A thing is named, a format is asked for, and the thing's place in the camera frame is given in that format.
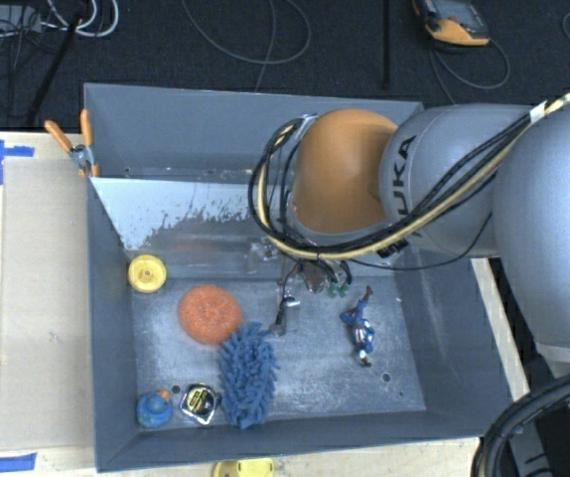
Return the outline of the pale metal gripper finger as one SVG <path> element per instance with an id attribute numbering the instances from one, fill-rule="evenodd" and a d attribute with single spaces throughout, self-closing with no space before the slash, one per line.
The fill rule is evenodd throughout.
<path id="1" fill-rule="evenodd" d="M 289 296 L 286 298 L 286 332 L 294 333 L 298 331 L 301 313 L 301 302 Z"/>
<path id="2" fill-rule="evenodd" d="M 288 308 L 288 296 L 283 296 L 278 306 L 274 322 L 270 324 L 269 331 L 275 337 L 281 337 L 286 333 L 286 313 Z"/>

